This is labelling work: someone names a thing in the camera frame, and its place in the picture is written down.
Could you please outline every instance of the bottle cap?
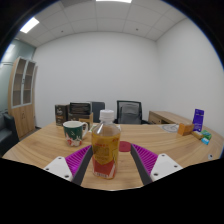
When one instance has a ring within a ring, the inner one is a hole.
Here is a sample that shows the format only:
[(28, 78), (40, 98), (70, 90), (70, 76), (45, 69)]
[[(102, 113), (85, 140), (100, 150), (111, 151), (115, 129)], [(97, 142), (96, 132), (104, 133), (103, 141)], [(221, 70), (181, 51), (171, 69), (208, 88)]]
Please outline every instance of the bottle cap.
[(100, 120), (101, 121), (113, 121), (114, 120), (114, 111), (113, 110), (101, 110), (100, 111)]

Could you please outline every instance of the plastic bottle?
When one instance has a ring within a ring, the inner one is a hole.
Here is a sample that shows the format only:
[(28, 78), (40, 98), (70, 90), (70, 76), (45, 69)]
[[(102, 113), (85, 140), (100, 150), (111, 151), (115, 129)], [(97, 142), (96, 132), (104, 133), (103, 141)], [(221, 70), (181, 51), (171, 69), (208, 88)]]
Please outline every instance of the plastic bottle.
[(101, 122), (92, 131), (93, 174), (113, 179), (117, 172), (121, 132), (113, 123), (113, 110), (101, 110), (99, 119)]

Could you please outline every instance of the office chair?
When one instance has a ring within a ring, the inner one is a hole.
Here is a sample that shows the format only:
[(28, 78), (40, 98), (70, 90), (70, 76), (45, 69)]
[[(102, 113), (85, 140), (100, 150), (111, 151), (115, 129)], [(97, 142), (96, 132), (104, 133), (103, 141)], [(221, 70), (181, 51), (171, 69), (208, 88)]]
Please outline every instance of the office chair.
[(14, 117), (0, 113), (0, 157), (18, 142)]
[(100, 110), (105, 109), (105, 103), (104, 102), (94, 102), (94, 101), (90, 101), (90, 102), (92, 103), (93, 122), (100, 123), (100, 120), (99, 120)]
[(142, 120), (142, 104), (137, 101), (117, 101), (117, 124), (151, 124)]

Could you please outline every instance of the ceiling light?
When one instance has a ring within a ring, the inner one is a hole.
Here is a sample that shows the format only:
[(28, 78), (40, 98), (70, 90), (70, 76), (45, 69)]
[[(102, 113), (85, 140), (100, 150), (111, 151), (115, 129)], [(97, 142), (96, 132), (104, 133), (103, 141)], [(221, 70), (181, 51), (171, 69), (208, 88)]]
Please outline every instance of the ceiling light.
[(28, 33), (34, 26), (36, 26), (39, 23), (38, 20), (36, 20), (34, 17), (30, 19), (22, 28), (21, 32)]
[(132, 0), (96, 0), (97, 2), (125, 2), (131, 3)]
[(15, 47), (14, 44), (10, 44), (6, 50), (6, 53), (10, 53), (14, 47)]

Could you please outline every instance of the mug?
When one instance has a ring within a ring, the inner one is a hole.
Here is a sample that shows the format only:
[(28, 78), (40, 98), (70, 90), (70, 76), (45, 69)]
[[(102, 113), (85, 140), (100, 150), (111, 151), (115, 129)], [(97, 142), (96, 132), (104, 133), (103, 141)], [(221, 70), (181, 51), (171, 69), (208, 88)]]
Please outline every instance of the mug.
[(82, 144), (82, 138), (88, 131), (88, 124), (80, 121), (67, 121), (63, 123), (65, 138), (70, 146), (80, 146)]

